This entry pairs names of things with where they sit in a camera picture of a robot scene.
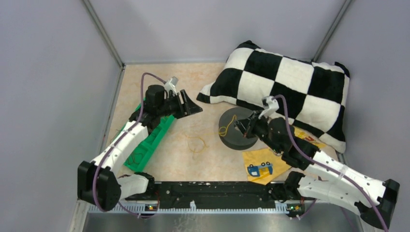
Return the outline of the black cable spool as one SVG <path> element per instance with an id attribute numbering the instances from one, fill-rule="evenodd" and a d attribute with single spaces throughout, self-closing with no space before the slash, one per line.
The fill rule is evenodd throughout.
<path id="1" fill-rule="evenodd" d="M 250 116 L 252 111 L 243 107 L 234 107 L 225 111 L 219 119 L 219 137 L 230 149 L 246 150 L 254 146 L 257 138 L 244 138 L 243 134 L 235 128 L 234 122 Z"/>

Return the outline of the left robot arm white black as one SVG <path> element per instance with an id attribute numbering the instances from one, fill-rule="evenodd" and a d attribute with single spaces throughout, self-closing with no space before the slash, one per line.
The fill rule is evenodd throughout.
<path id="1" fill-rule="evenodd" d="M 117 177 L 131 153 L 158 127 L 163 117 L 176 119 L 202 112 L 185 90 L 175 92 L 162 85 L 150 85 L 142 97 L 140 108 L 129 117 L 119 136 L 92 161 L 83 161 L 77 168 L 77 197 L 112 210 L 120 200 L 138 194 L 149 200 L 155 194 L 154 178 L 135 172 Z"/>

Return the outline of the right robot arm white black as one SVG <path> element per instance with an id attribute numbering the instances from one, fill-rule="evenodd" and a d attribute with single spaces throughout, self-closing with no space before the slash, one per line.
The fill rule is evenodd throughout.
<path id="1" fill-rule="evenodd" d="M 316 145 L 295 136 L 294 128 L 283 118 L 249 117 L 234 125 L 245 138 L 258 138 L 279 152 L 286 164 L 300 169 L 290 172 L 284 182 L 286 199 L 326 201 L 388 231 L 397 203 L 398 182 L 370 178 L 337 161 Z"/>

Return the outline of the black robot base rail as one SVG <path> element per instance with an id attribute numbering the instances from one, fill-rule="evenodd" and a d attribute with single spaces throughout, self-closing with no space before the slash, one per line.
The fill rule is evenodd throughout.
<path id="1" fill-rule="evenodd" d="M 286 192 L 283 182 L 261 185 L 248 181 L 156 182 L 146 193 L 134 194 L 127 201 L 154 201 L 160 209 L 185 209 L 194 202 L 198 209 L 272 209 L 278 203 L 307 197 Z"/>

